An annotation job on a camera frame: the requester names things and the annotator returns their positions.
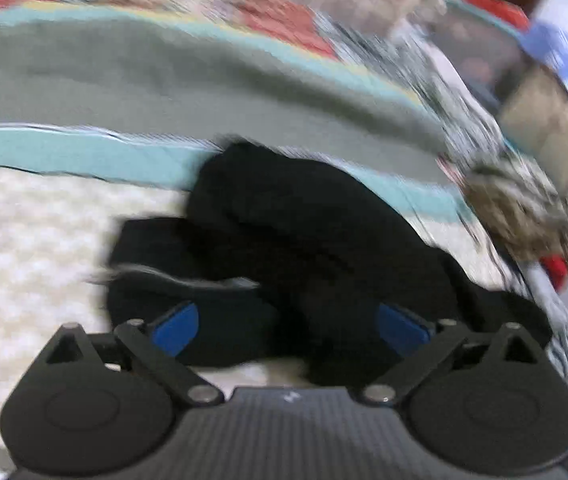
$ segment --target black cloth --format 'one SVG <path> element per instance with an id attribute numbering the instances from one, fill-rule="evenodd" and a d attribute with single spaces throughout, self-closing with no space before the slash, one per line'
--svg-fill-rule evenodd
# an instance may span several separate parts
<path id="1" fill-rule="evenodd" d="M 478 332 L 516 321 L 542 346 L 552 335 L 534 303 L 471 282 L 450 254 L 426 245 L 371 190 L 323 162 L 235 142 L 203 164 L 186 219 L 174 225 L 203 276 L 245 276 L 278 312 L 301 314 L 312 348 L 309 378 L 318 384 L 365 383 L 397 359 L 377 332 L 381 303 L 426 320 L 463 320 Z M 111 316 L 117 309 L 109 306 Z"/>

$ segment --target black object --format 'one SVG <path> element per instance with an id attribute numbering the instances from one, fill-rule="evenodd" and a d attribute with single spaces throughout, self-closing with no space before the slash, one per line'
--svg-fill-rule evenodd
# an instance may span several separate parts
<path id="1" fill-rule="evenodd" d="M 157 294 L 119 280 L 109 286 L 107 310 L 115 325 L 194 300 L 218 321 L 180 356 L 189 365 L 288 353 L 310 362 L 314 384 L 363 386 L 398 360 L 379 336 L 381 304 L 426 322 L 461 320 L 477 332 L 518 322 L 541 346 L 552 335 L 534 303 L 471 282 L 450 254 L 426 245 L 387 203 L 330 164 L 235 142 L 203 164 L 186 216 L 125 222 L 109 265 L 213 281 L 244 276 L 259 289 L 231 304 L 227 294 Z"/>
<path id="2" fill-rule="evenodd" d="M 361 390 L 238 388 L 228 402 L 138 320 L 62 327 L 2 409 L 11 479 L 567 479 L 568 389 L 544 352 L 516 325 L 445 325 Z"/>

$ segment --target metal screw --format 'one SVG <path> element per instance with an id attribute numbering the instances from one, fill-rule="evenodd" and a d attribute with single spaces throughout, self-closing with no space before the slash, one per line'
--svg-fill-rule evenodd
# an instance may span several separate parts
<path id="1" fill-rule="evenodd" d="M 189 389 L 189 397 L 195 402 L 202 404 L 210 404 L 215 402 L 219 397 L 219 390 L 208 384 L 198 384 Z"/>
<path id="2" fill-rule="evenodd" d="M 396 395 L 395 389 L 387 384 L 371 384 L 364 389 L 364 397 L 371 402 L 391 402 Z"/>

